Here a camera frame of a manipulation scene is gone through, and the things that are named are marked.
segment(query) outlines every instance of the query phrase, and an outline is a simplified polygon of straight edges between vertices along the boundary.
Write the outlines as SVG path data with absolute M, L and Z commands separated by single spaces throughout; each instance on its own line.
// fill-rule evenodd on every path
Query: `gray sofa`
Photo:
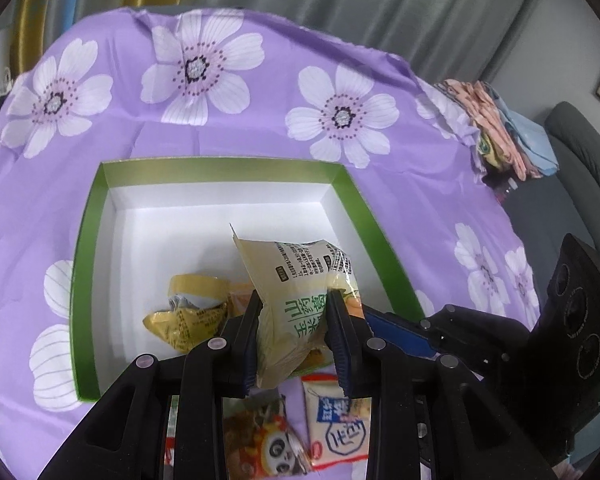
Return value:
M 560 171 L 523 183 L 504 203 L 525 244 L 540 305 L 565 234 L 576 235 L 600 255 L 600 134 L 567 102 L 552 110 L 544 126 Z M 571 463 L 585 469 L 599 450 L 600 413 L 576 435 Z

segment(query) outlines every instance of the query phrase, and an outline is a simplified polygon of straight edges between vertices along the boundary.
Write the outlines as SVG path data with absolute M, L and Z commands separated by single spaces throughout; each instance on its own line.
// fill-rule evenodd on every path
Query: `panda cartoon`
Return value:
M 296 455 L 291 449 L 288 433 L 268 433 L 260 448 L 262 467 L 267 476 L 287 476 L 296 468 Z

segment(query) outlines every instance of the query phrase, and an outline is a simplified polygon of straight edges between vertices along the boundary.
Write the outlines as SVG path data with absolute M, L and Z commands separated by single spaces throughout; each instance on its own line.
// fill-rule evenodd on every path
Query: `folded clothes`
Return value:
M 558 171 L 558 161 L 544 128 L 525 116 L 509 110 L 500 95 L 488 83 L 482 83 L 500 111 L 500 119 L 509 135 L 518 142 L 530 163 L 543 175 Z
M 506 131 L 500 119 L 500 111 L 480 81 L 462 83 L 447 79 L 438 89 L 444 89 L 447 95 L 459 102 L 472 121 L 490 139 L 498 158 L 511 165 L 520 180 L 526 180 L 527 167 L 518 147 Z
M 541 178 L 542 177 L 541 171 L 535 167 L 535 165 L 531 162 L 531 160 L 529 159 L 529 156 L 526 154 L 526 152 L 524 150 L 520 150 L 520 156 L 522 157 L 522 160 L 525 163 L 526 174 L 528 174 L 532 178 Z

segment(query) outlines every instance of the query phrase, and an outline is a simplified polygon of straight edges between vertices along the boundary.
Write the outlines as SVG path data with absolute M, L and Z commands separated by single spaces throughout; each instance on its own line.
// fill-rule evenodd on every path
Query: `black mount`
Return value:
M 174 480 L 226 480 L 222 397 L 244 397 L 255 378 L 262 308 L 187 356 L 138 357 L 104 393 L 46 466 L 40 480 L 161 480 L 170 397 L 180 395 Z M 371 397 L 367 478 L 555 480 L 549 465 L 496 397 L 456 357 L 408 356 L 349 317 L 339 292 L 326 303 L 327 343 L 352 398 Z

